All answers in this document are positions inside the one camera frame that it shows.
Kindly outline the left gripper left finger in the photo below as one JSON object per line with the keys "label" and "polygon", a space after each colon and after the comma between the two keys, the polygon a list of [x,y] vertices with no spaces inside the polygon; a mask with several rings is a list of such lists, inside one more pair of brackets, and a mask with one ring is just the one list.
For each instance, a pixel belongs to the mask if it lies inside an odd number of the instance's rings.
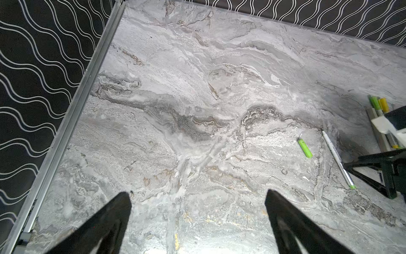
{"label": "left gripper left finger", "polygon": [[118,254],[131,214],[129,193],[120,192],[49,254]]}

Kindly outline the black pen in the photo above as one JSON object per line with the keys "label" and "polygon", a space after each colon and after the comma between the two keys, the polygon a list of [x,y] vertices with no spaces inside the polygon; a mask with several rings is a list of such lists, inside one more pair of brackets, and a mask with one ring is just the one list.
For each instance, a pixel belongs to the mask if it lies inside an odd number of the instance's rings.
{"label": "black pen", "polygon": [[322,136],[323,136],[323,138],[324,138],[324,140],[325,140],[325,142],[326,142],[326,144],[327,144],[327,146],[328,146],[328,148],[329,148],[329,150],[330,150],[330,152],[331,152],[331,154],[332,154],[332,156],[333,156],[333,158],[334,158],[334,160],[335,160],[335,162],[336,162],[336,164],[337,164],[337,166],[338,166],[338,168],[339,168],[339,170],[341,172],[341,174],[343,175],[347,185],[349,186],[350,189],[356,189],[356,186],[355,186],[351,176],[344,169],[343,164],[342,164],[342,160],[341,160],[335,146],[333,145],[332,141],[330,140],[328,134],[324,130],[322,130],[321,133],[322,133]]}

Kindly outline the yellow pen cap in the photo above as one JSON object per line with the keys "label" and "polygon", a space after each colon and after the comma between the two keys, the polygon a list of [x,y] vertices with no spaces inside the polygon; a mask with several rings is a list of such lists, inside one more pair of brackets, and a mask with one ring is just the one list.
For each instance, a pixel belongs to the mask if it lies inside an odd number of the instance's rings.
{"label": "yellow pen cap", "polygon": [[384,114],[390,112],[390,109],[389,109],[386,98],[380,98],[379,99],[379,105],[380,105],[380,107],[381,107]]}

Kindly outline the green pen cap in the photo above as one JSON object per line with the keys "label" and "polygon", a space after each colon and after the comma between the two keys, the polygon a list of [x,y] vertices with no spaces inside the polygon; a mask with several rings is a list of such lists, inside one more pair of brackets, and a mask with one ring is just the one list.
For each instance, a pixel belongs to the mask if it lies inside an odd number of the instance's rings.
{"label": "green pen cap", "polygon": [[383,116],[384,113],[380,106],[378,98],[376,96],[371,96],[371,95],[369,95],[368,98],[369,98],[369,101],[372,104],[373,108],[375,109],[377,116]]}
{"label": "green pen cap", "polygon": [[307,146],[307,144],[305,143],[305,141],[303,140],[302,135],[300,135],[300,136],[298,137],[297,142],[298,142],[300,148],[302,149],[304,155],[305,155],[307,158],[312,158],[312,157],[313,157],[313,154],[312,154],[312,152],[310,151],[310,149],[308,148],[308,146]]}

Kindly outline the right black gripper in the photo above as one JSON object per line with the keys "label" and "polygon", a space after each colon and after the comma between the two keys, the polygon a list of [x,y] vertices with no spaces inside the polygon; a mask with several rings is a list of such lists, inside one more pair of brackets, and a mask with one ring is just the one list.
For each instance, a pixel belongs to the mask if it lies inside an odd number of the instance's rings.
{"label": "right black gripper", "polygon": [[358,160],[386,158],[383,163],[353,162],[343,164],[344,169],[367,183],[389,199],[399,192],[406,201],[406,157],[397,156],[405,149],[359,156]]}

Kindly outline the green ended pen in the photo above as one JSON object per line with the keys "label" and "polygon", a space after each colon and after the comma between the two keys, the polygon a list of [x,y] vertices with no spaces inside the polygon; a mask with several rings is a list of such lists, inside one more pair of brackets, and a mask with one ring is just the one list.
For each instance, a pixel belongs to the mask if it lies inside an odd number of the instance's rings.
{"label": "green ended pen", "polygon": [[[376,112],[377,112],[377,115],[378,115],[378,116],[384,116],[384,112],[382,111],[382,109],[378,109],[378,110],[376,110]],[[388,139],[388,141],[389,141],[390,146],[391,146],[393,149],[399,149],[399,145],[398,145],[397,141],[395,140],[395,137],[393,136],[393,134],[391,134],[390,132],[388,132],[388,133],[386,134],[386,137],[387,137],[387,139]]]}

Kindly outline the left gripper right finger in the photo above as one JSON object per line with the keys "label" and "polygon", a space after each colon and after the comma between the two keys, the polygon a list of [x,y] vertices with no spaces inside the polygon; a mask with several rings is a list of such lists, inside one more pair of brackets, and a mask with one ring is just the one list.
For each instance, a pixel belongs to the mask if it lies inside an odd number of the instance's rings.
{"label": "left gripper right finger", "polygon": [[265,207],[281,254],[351,254],[352,251],[322,230],[275,190],[268,190]]}

